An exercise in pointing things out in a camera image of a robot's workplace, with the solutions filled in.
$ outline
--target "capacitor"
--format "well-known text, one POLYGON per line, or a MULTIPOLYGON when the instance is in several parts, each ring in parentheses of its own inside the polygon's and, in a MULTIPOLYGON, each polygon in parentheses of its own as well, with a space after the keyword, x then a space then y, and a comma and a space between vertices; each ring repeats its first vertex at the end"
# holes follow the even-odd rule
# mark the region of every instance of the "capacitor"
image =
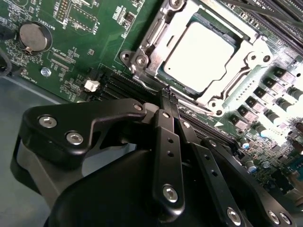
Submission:
POLYGON ((275 125, 279 126, 282 124, 283 119, 279 117, 276 113, 269 113, 266 115, 266 117, 275 125))
POLYGON ((269 162, 263 162, 263 163, 262 163, 262 167, 263 167, 264 169, 268 169, 268 168, 270 168, 270 163, 269 163, 269 162))
POLYGON ((20 47, 30 54, 38 54, 51 48, 53 38, 48 28, 37 22, 25 22, 19 29, 20 47))
POLYGON ((303 155, 303 146, 298 141, 293 141, 292 146, 300 153, 300 155, 303 155))
POLYGON ((288 101, 281 102, 279 106, 288 114, 290 114, 294 111, 294 105, 292 105, 288 101))
POLYGON ((297 124, 295 125, 295 128, 296 128, 297 130, 299 130, 300 132, 303 132, 303 124, 302 124, 302 123, 297 123, 297 124))
POLYGON ((294 91, 292 91, 290 93, 290 95, 298 101, 303 101, 303 91, 301 91, 299 89, 295 89, 294 91))
POLYGON ((240 142, 243 149, 250 148, 250 144, 247 142, 246 138, 244 138, 244 137, 240 138, 239 142, 240 142))
POLYGON ((269 130, 266 129, 262 124, 257 126, 256 128, 257 133, 259 133, 259 135, 263 138, 268 137, 269 135, 269 130))
POLYGON ((245 163, 245 166, 249 173, 254 173, 257 170, 257 167, 255 166, 255 164, 252 160, 247 161, 245 163))

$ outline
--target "chip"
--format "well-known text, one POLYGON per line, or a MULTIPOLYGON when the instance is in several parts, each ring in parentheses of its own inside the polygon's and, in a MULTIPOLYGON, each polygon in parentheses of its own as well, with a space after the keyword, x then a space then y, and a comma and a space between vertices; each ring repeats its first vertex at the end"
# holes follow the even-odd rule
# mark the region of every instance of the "chip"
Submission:
POLYGON ((130 12, 128 12, 126 15, 125 15, 125 20, 127 20, 129 23, 133 23, 134 21, 134 15, 130 12))
POLYGON ((281 149, 279 145, 275 145, 272 147, 272 151, 278 152, 281 149))

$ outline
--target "surface-mount component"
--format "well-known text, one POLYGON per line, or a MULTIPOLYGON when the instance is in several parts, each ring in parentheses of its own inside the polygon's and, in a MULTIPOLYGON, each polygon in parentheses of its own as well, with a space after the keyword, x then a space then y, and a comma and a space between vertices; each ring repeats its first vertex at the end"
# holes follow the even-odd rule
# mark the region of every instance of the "surface-mount component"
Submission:
POLYGON ((128 12, 126 13, 126 15, 124 16, 125 20, 128 22, 128 23, 133 23, 134 19, 135 19, 135 15, 128 12))
POLYGON ((283 93, 285 92, 285 88, 279 84, 276 80, 272 79, 272 78, 266 78, 263 81, 264 85, 267 86, 268 88, 272 89, 274 92, 276 93, 283 93))
POLYGON ((241 120, 238 116, 234 114, 231 116, 230 120, 234 126, 241 129, 242 131, 245 130, 248 126, 247 123, 245 123, 243 120, 241 120))
POLYGON ((269 130, 267 128, 265 128, 262 124, 258 125, 255 129, 261 137, 263 137, 263 138, 268 137, 269 130))
POLYGON ((281 147, 279 145, 275 145, 271 148, 271 150, 274 152, 278 152, 280 149, 281 149, 281 147))
POLYGON ((278 68, 275 71, 275 76, 289 84, 293 84, 296 80, 296 77, 293 74, 281 68, 278 68))
POLYGON ((238 112, 239 114, 244 117, 246 120, 248 120, 249 122, 253 122, 255 121, 258 116, 256 116, 255 114, 253 114, 251 111, 249 111, 246 107, 244 106, 240 106, 238 108, 238 112))
POLYGON ((255 166, 254 162, 252 160, 249 160, 245 163, 245 167, 247 168, 248 172, 254 173, 257 170, 257 167, 255 166))
POLYGON ((26 22, 19 29, 20 47, 27 53, 35 54, 47 51, 53 43, 49 29, 37 22, 26 22))
POLYGON ((274 102, 275 98, 272 97, 269 93, 267 93, 264 89, 258 87, 255 91, 254 91, 255 95, 258 96, 259 98, 261 98, 263 101, 267 102, 267 103, 272 103, 274 102))
POLYGON ((251 96, 245 102, 250 108, 257 111, 258 113, 262 113, 265 109, 264 105, 259 103, 256 99, 254 99, 251 96))

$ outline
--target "dimm slot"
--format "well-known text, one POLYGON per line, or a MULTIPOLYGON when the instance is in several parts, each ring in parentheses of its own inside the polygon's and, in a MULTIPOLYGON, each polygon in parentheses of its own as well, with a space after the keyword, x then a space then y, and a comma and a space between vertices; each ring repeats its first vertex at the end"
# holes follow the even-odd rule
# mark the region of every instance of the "dimm slot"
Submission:
POLYGON ((271 24, 268 22, 267 19, 259 15, 258 13, 248 11, 247 13, 250 14, 254 19, 256 19, 259 23, 263 24, 266 28, 272 31, 279 39, 281 39, 284 43, 289 45, 294 51, 296 51, 299 55, 303 56, 303 48, 300 47, 296 42, 291 40, 287 37, 280 29, 276 27, 276 25, 271 24))

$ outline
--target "black capacitor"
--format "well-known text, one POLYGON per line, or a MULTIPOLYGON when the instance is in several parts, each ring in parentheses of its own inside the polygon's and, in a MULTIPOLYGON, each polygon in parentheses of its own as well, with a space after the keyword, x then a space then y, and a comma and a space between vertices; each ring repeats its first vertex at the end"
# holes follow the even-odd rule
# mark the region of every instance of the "black capacitor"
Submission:
POLYGON ((303 132, 303 124, 302 124, 302 123, 297 123, 297 124, 295 125, 295 128, 296 128, 297 130, 299 130, 300 132, 303 132))
POLYGON ((285 112, 290 113, 292 111, 292 104, 288 101, 283 101, 279 105, 285 112))
POLYGON ((298 141, 293 141, 292 146, 301 154, 303 155, 303 146, 298 141))
POLYGON ((275 126, 279 126, 280 124, 282 124, 282 118, 279 117, 279 115, 277 115, 276 113, 269 113, 266 115, 266 117, 275 125, 275 126))
POLYGON ((299 90, 299 89, 295 89, 293 90, 290 95, 292 97, 294 97, 296 100, 298 101, 303 101, 303 91, 299 90))
POLYGON ((257 131, 257 133, 259 133, 259 135, 263 138, 268 137, 269 134, 269 130, 267 128, 265 128, 262 124, 258 125, 255 130, 257 131))

